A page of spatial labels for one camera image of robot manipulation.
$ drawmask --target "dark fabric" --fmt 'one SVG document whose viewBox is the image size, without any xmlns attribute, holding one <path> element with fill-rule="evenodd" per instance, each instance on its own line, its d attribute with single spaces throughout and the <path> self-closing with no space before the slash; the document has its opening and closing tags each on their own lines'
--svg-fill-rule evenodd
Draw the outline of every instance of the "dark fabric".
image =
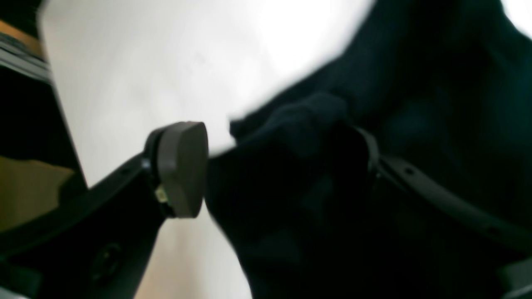
<svg viewBox="0 0 532 299">
<path fill-rule="evenodd" d="M 206 203 L 253 296 L 370 294 L 353 244 L 365 153 L 342 123 L 532 229 L 531 79 L 499 0 L 378 0 L 341 57 L 233 122 L 237 147 L 211 160 Z"/>
</svg>

